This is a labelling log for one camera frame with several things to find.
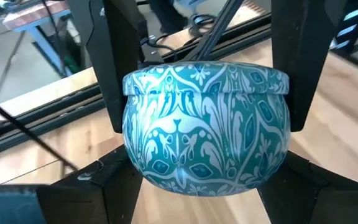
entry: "wooden surface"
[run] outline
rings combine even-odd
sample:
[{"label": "wooden surface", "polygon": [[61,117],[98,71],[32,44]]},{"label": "wooden surface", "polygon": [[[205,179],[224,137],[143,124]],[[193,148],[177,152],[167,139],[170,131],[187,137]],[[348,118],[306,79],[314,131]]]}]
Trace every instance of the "wooden surface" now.
[{"label": "wooden surface", "polygon": [[[169,37],[182,41],[181,34]],[[271,66],[266,40],[223,60]],[[80,167],[122,144],[106,110],[93,113],[42,138]],[[293,133],[290,150],[313,163],[358,181],[358,68],[329,54],[304,130]],[[52,183],[61,164],[31,142],[0,153],[1,183]],[[172,194],[144,181],[133,223],[270,223],[255,190],[232,197]]]},{"label": "wooden surface", "polygon": [[[52,14],[68,9],[65,1],[47,1],[47,6]],[[8,29],[13,30],[31,22],[37,21],[48,16],[48,12],[43,4],[24,9],[20,12],[9,13],[2,22]]]},{"label": "wooden surface", "polygon": [[0,106],[11,115],[17,116],[96,82],[93,68],[88,68],[70,77],[5,101],[1,103]]}]

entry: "teal patterned tin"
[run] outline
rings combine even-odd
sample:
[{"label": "teal patterned tin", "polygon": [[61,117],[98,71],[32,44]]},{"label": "teal patterned tin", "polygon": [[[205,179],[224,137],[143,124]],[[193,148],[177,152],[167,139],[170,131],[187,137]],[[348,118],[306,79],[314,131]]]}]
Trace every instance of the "teal patterned tin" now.
[{"label": "teal patterned tin", "polygon": [[285,73],[260,65],[181,62],[124,77],[127,153],[143,176],[185,195],[223,196],[265,182],[290,139]]}]

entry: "black cable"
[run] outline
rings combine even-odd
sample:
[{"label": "black cable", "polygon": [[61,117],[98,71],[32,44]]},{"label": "black cable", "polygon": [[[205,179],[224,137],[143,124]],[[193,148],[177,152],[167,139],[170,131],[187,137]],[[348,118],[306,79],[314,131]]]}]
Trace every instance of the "black cable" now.
[{"label": "black cable", "polygon": [[93,35],[93,31],[94,31],[94,19],[93,19],[93,15],[92,15],[92,5],[91,5],[91,0],[88,0],[88,10],[89,10],[89,14],[91,16],[91,22],[92,22],[92,30],[91,33],[89,34],[89,37],[87,38],[87,40],[85,41],[85,47],[88,45],[88,43],[91,40],[91,37]]},{"label": "black cable", "polygon": [[49,9],[49,6],[47,5],[46,0],[41,0],[41,1],[48,12],[50,23],[53,26],[53,29],[55,30],[55,45],[56,45],[56,48],[57,48],[57,51],[59,54],[59,58],[60,58],[60,70],[62,71],[62,75],[64,77],[67,77],[64,56],[63,56],[62,48],[60,47],[59,30],[55,24],[55,20],[53,19],[52,13],[50,12],[50,9]]},{"label": "black cable", "polygon": [[138,1],[138,2],[136,2],[137,6],[143,6],[143,5],[146,5],[146,4],[149,4],[149,1]]},{"label": "black cable", "polygon": [[164,38],[167,38],[169,35],[168,34],[163,34],[163,35],[161,35],[159,38],[157,38],[156,40],[155,40],[155,42],[157,43],[158,41],[160,41],[160,40],[162,40],[162,39],[164,39]]},{"label": "black cable", "polygon": [[183,46],[189,45],[191,43],[193,43],[194,41],[196,41],[197,39],[199,39],[200,37],[193,37],[190,40],[187,40],[185,44],[183,44]]},{"label": "black cable", "polygon": [[193,14],[190,17],[190,28],[189,33],[193,37],[202,37],[204,32],[201,32],[201,29],[205,29],[206,25],[213,24],[215,22],[216,16],[209,14]]},{"label": "black cable", "polygon": [[163,45],[163,44],[157,44],[155,42],[150,42],[150,40],[147,40],[146,42],[147,45],[149,45],[150,47],[154,47],[154,48],[159,48],[159,49],[168,49],[171,50],[173,53],[173,61],[176,62],[178,60],[178,55],[177,55],[177,51],[167,45]]}]

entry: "concrete floor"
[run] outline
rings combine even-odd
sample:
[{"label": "concrete floor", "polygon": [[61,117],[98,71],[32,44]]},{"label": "concrete floor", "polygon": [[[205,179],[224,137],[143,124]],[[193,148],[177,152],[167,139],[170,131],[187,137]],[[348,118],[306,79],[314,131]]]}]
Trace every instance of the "concrete floor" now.
[{"label": "concrete floor", "polygon": [[[225,0],[209,0],[202,3],[198,7],[198,11],[200,13],[217,15],[225,2]],[[190,10],[178,5],[176,7],[185,16],[189,17],[191,15]],[[140,6],[139,9],[148,20],[149,33],[160,36],[159,21],[150,8],[148,6]],[[0,21],[0,33],[5,30],[6,28]],[[0,35],[0,79],[8,56],[12,52],[18,37],[19,33],[16,32]],[[0,103],[60,79],[41,54],[33,47],[31,42],[32,37],[26,34],[2,85]]]}]

